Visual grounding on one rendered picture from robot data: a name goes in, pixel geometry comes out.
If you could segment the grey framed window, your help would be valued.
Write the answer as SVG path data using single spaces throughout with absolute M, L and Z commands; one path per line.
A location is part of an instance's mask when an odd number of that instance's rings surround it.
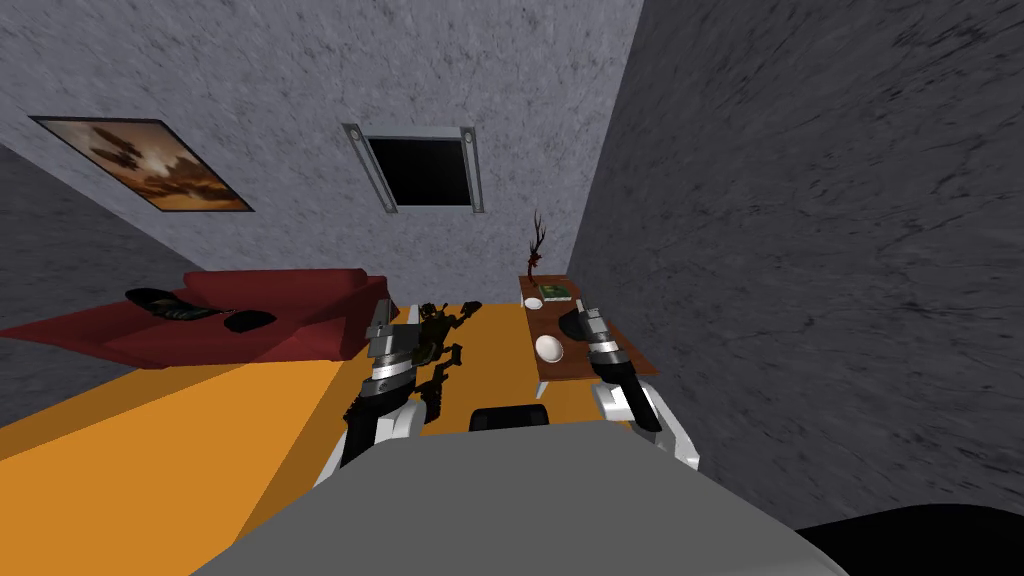
M 387 214 L 483 214 L 472 126 L 343 125 Z

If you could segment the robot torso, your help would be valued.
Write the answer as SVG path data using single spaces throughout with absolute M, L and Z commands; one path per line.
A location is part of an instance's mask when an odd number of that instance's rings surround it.
M 389 439 L 194 576 L 848 576 L 696 469 L 609 421 Z

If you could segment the red sofa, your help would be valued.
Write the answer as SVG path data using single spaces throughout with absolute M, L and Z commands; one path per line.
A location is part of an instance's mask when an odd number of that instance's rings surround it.
M 194 271 L 182 300 L 219 311 L 189 322 L 152 316 L 127 301 L 0 330 L 144 369 L 290 361 L 345 361 L 367 344 L 387 280 L 361 269 Z

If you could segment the brown framed wall picture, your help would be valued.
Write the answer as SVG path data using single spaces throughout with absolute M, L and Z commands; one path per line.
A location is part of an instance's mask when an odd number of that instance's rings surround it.
M 161 120 L 39 115 L 32 120 L 161 212 L 252 210 Z

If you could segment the dark red twig plant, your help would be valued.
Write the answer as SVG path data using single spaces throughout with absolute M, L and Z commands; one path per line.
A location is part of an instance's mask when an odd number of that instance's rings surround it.
M 534 210 L 534 239 L 529 243 L 529 256 L 527 261 L 527 280 L 531 285 L 536 286 L 537 282 L 534 278 L 534 271 L 537 269 L 542 255 L 540 254 L 540 248 L 546 238 L 547 228 L 544 224 L 543 217 L 538 210 Z

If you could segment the brown wooden table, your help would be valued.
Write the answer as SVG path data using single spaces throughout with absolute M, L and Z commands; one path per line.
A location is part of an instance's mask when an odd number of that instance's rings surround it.
M 558 319 L 564 314 L 577 310 L 575 300 L 581 298 L 580 289 L 570 281 L 566 275 L 541 275 L 537 276 L 538 285 L 560 285 L 565 287 L 572 296 L 567 301 L 542 302 L 542 306 L 537 310 L 526 307 L 523 304 L 523 312 L 529 330 L 529 348 L 535 355 L 538 371 L 538 398 L 543 396 L 545 390 L 551 389 L 554 382 L 567 382 L 574 380 L 593 380 L 597 376 L 593 372 L 588 361 L 589 353 L 586 341 L 575 341 L 565 336 L 562 332 Z M 521 300 L 528 298 L 541 299 L 541 292 L 534 287 L 526 276 L 519 276 L 519 286 Z M 610 332 L 622 349 L 628 354 L 630 361 L 639 377 L 646 378 L 659 374 L 659 370 L 643 355 L 643 353 L 633 345 L 633 343 L 620 331 L 616 325 L 606 319 Z M 536 355 L 535 341 L 541 336 L 551 336 L 555 338 L 562 347 L 562 357 L 559 361 L 551 363 L 540 359 Z

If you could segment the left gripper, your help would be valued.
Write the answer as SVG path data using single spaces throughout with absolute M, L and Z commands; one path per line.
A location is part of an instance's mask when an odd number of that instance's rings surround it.
M 413 353 L 419 346 L 418 324 L 421 323 L 421 306 L 409 307 L 408 324 L 390 324 L 393 320 L 393 308 L 390 299 L 381 299 L 377 302 L 373 324 L 365 333 L 369 339 L 368 357 L 396 356 L 411 360 Z

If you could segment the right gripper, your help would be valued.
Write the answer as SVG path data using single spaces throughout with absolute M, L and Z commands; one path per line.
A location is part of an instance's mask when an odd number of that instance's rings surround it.
M 591 346 L 609 346 L 614 341 L 614 337 L 600 310 L 590 308 L 588 314 L 588 307 L 584 298 L 575 300 L 575 308 L 578 315 L 582 318 L 581 326 L 586 341 Z

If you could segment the dark spindly frame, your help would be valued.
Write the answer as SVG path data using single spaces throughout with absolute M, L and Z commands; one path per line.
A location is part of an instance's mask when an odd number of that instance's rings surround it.
M 455 316 L 445 313 L 447 305 L 443 303 L 437 308 L 427 302 L 418 311 L 421 327 L 419 346 L 412 354 L 411 367 L 416 371 L 420 367 L 434 365 L 432 377 L 414 388 L 426 405 L 424 424 L 434 422 L 441 415 L 443 382 L 449 377 L 446 370 L 462 365 L 462 345 L 447 345 L 449 332 L 459 328 L 482 307 L 479 301 L 468 301 L 462 305 L 460 316 Z

